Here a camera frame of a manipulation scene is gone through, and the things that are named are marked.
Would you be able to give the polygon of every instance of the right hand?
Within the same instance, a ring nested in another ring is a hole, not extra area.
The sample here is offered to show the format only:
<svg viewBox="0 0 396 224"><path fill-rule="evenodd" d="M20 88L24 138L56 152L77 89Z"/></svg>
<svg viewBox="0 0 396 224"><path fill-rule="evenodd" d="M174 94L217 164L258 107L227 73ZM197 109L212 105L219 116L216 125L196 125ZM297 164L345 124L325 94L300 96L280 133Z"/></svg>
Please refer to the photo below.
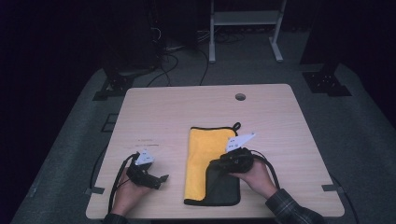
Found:
<svg viewBox="0 0 396 224"><path fill-rule="evenodd" d="M231 173L250 186L255 192L259 193L265 199L269 199L277 192L277 188L271 180L267 166L258 160L254 160L252 168L246 173Z"/></svg>

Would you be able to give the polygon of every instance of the wooden table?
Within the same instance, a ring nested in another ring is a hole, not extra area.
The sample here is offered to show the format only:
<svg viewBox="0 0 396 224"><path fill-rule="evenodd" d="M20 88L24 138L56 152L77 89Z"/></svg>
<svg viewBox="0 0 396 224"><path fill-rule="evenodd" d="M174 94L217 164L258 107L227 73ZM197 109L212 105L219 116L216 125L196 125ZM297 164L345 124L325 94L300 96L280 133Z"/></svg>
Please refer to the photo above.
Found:
<svg viewBox="0 0 396 224"><path fill-rule="evenodd" d="M235 99L245 94L244 101ZM201 207L183 203L190 127L216 128L242 124L239 134L257 135L245 144L271 162L281 188L302 206L325 217L344 214L292 89L286 84L166 87L128 90L95 186L88 218L104 218L118 170L128 156L147 149L156 159L151 175L169 175L133 210L129 218L273 217L264 198L241 181L235 206Z"/></svg>

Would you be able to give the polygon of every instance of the hole in table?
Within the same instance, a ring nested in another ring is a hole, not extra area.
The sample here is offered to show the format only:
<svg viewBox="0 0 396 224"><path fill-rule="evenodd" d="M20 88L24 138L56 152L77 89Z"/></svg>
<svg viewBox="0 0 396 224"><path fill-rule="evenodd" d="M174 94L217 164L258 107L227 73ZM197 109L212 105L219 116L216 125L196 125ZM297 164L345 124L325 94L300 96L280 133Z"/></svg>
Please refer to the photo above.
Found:
<svg viewBox="0 0 396 224"><path fill-rule="evenodd" d="M247 97L246 97L246 95L244 93L237 93L235 95L235 99L238 100L238 101L244 101L246 98Z"/></svg>

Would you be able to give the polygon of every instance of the left hand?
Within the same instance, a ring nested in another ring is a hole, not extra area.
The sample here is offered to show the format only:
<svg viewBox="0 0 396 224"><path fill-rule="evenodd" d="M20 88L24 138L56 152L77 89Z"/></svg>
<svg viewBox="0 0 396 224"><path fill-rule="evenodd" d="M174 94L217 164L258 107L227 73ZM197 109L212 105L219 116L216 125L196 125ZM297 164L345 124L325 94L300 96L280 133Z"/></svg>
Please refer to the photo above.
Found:
<svg viewBox="0 0 396 224"><path fill-rule="evenodd" d="M119 188L116 192L113 209L110 212L123 217L125 217L137 205L140 199L151 190L144 186L137 186L132 181L129 181L129 177L126 174L127 169L128 168L124 169L120 177Z"/></svg>

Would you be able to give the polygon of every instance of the black cable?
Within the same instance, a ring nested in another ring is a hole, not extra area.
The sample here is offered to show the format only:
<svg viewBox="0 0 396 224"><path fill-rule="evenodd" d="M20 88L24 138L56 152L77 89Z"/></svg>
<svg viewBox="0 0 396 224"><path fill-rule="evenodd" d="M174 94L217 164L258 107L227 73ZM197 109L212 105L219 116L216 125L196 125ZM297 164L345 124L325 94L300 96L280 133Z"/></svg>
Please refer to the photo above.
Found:
<svg viewBox="0 0 396 224"><path fill-rule="evenodd" d="M99 160L102 158L103 154L105 153L106 149L108 147L108 144L103 148L101 153L99 154L99 157L96 159L95 165L93 166L92 172L91 172L91 178L90 178L90 189L93 188L93 175L95 174L96 166L99 163Z"/></svg>
<svg viewBox="0 0 396 224"><path fill-rule="evenodd" d="M337 178L335 178L334 175L332 175L331 173L329 173L329 175L330 175L330 177L337 183L337 185L338 185L340 188L344 189L343 186L341 185L340 181L338 181ZM345 191L344 191L344 195L346 196L346 199L347 199L347 201L348 201L348 203L349 203L349 206L350 206L350 208L352 209L352 213L353 213L353 216L354 216L354 218L355 218L355 220L356 220L356 223L359 224L360 222L359 222L358 213L356 212L355 207L354 207L353 204L352 204L352 201L350 201L350 198L349 198L349 196L347 196L347 193L346 193Z"/></svg>
<svg viewBox="0 0 396 224"><path fill-rule="evenodd" d="M251 152L256 152L257 154L259 154L259 155L261 155L263 158L265 158L264 157L264 155L262 155L262 153L260 153L260 151L256 151L256 150L250 150Z"/></svg>
<svg viewBox="0 0 396 224"><path fill-rule="evenodd" d="M127 180L125 180L124 182L122 182L122 183L120 183L118 186L117 186L117 189L116 190L118 190L122 185L124 185L126 182L128 182L128 181L130 181L131 179L127 179Z"/></svg>
<svg viewBox="0 0 396 224"><path fill-rule="evenodd" d="M205 59L206 59L206 69L205 69L204 75L201 78L201 81L199 82L199 85L202 86L202 83L204 82L204 78L207 73L207 69L209 68L209 59L207 58L207 55L201 49L198 49L198 50L201 51L202 54L204 54Z"/></svg>
<svg viewBox="0 0 396 224"><path fill-rule="evenodd" d="M220 34L216 35L215 41L217 44L231 45L231 44L237 43L237 42L245 39L244 34L239 34L239 35L241 35L241 37L238 37L237 35L229 35L226 33L220 33Z"/></svg>
<svg viewBox="0 0 396 224"><path fill-rule="evenodd" d="M179 46L179 47L175 47L174 49L165 49L163 54L175 53L175 52L181 51L185 48L186 48L186 46Z"/></svg>
<svg viewBox="0 0 396 224"><path fill-rule="evenodd" d="M125 161L122 162L119 172L117 173L117 177L114 180L113 188L111 189L110 198L108 200L108 213L110 213L111 210L113 209L114 195L116 194L122 172L125 169L126 163L128 162L129 159L132 158L132 156L133 155L129 156Z"/></svg>
<svg viewBox="0 0 396 224"><path fill-rule="evenodd" d="M175 65L174 65L171 69L169 69L169 70L167 70L167 71L164 71L163 73L159 74L159 75L156 76L154 79L152 79L152 80L148 83L148 85L147 85L146 87L149 87L149 85L151 85L151 83L153 83L157 78L159 78L159 77L161 77L161 76L163 76L163 75L165 75L165 74L167 75L168 72L174 70L174 69L177 67L177 65L178 65L178 58L177 58L175 55L172 55L172 54L166 54L166 55L167 55L167 56L171 56L171 57L173 57L173 58L176 60Z"/></svg>
<svg viewBox="0 0 396 224"><path fill-rule="evenodd" d="M165 70L163 69L163 64L162 64L162 63L160 64L160 68L161 68L161 70L163 70L163 72L165 73L166 79L168 79L168 85L167 85L167 86L172 86L172 84L171 84L171 78L169 77L168 72L165 71Z"/></svg>
<svg viewBox="0 0 396 224"><path fill-rule="evenodd" d="M261 157L261 156L258 156L258 155L253 155L253 158L258 159L259 161L264 162L265 165L268 166L268 168L270 169L271 175L272 175L272 177L273 177L273 179L274 179L274 183L275 183L276 188L277 188L277 189L280 189L279 181L277 180L276 172L275 172L274 166L271 164L271 162L269 162L267 159L265 159L264 156Z"/></svg>

